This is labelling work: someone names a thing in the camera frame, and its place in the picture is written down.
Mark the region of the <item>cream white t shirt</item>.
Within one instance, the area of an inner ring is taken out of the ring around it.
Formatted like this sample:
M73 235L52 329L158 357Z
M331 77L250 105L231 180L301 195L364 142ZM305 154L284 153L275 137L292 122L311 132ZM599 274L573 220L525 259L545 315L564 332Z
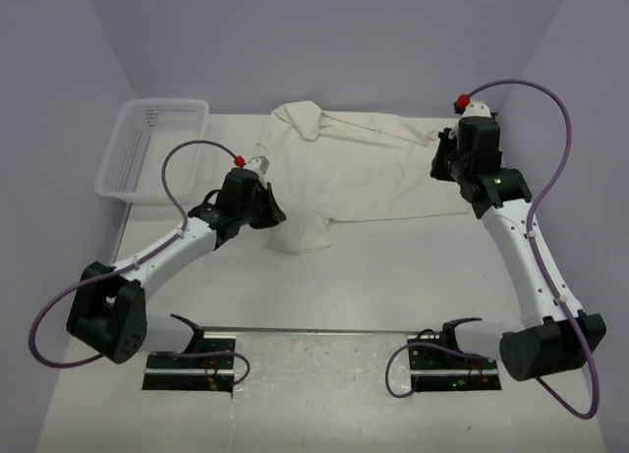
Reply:
M333 223L467 213L457 185L429 174L437 146L435 128L394 114L329 111L309 100L277 107L256 144L286 215L268 248L326 249Z

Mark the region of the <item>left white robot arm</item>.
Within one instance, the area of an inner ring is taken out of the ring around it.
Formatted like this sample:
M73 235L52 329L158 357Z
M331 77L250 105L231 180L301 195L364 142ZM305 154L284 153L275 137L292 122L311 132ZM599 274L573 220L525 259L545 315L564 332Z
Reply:
M254 171L231 170L215 201L192 208L165 237L112 266L89 265L71 306L68 332L115 364L149 352L194 367L204 354L200 328L175 314L148 317L149 298L197 259L235 238L242 227L267 229L285 219L271 184Z

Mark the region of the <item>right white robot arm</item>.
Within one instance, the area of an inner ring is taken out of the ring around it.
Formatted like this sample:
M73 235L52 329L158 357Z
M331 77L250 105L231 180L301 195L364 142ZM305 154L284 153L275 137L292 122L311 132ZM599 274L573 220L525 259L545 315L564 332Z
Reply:
M430 174L454 182L496 244L515 289L523 326L470 323L438 343L440 359L458 368L473 354L500 360L517 381L581 368L585 350L606 333L588 314L554 263L536 218L532 194L517 169L501 164L500 127L492 117L467 117L438 134Z

